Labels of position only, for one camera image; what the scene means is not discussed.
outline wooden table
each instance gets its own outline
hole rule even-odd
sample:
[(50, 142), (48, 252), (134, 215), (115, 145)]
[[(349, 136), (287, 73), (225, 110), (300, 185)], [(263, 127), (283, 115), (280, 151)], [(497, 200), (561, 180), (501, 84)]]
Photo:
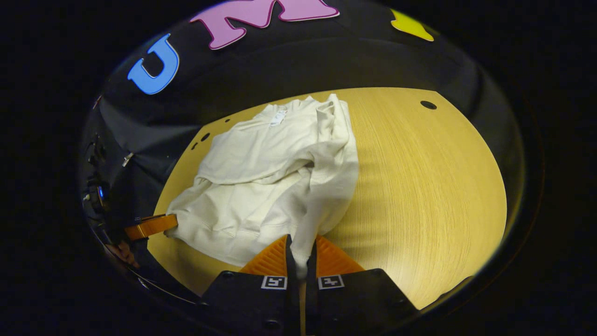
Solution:
[[(506, 193), (497, 163), (474, 126), (437, 92), (349, 88), (311, 96), (323, 102), (330, 93), (348, 103), (359, 178), (346, 216), (326, 237), (365, 269), (384, 269), (415, 307), (426, 307), (474, 275), (500, 244)], [(422, 100), (437, 108), (424, 107)], [(203, 127), (180, 157), (155, 214), (165, 213), (170, 201), (193, 184), (215, 135), (251, 119), (265, 105)], [(199, 295), (221, 271), (239, 270), (163, 234), (152, 236), (148, 247)]]

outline black background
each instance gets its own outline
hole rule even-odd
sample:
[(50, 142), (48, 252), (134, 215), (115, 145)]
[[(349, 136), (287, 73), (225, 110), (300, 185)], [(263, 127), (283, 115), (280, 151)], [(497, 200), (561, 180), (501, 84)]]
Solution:
[[(590, 1), (393, 2), (451, 38), (497, 77), (508, 77), (537, 114), (546, 185), (537, 222), (511, 265), (430, 334), (595, 332), (594, 91)], [(20, 1), (8, 13), (3, 114), (9, 334), (191, 333), (150, 298), (129, 293), (78, 221), (78, 136), (106, 76), (136, 47), (201, 7), (193, 1)]]

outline clothing tag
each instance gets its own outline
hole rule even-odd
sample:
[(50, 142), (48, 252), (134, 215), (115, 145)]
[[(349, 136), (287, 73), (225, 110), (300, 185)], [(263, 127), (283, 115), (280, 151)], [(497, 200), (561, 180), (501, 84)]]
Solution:
[(276, 113), (276, 115), (269, 122), (269, 127), (280, 125), (282, 123), (282, 120), (284, 120), (284, 117), (286, 117), (286, 113), (288, 113), (288, 111), (286, 110), (278, 111), (278, 113)]

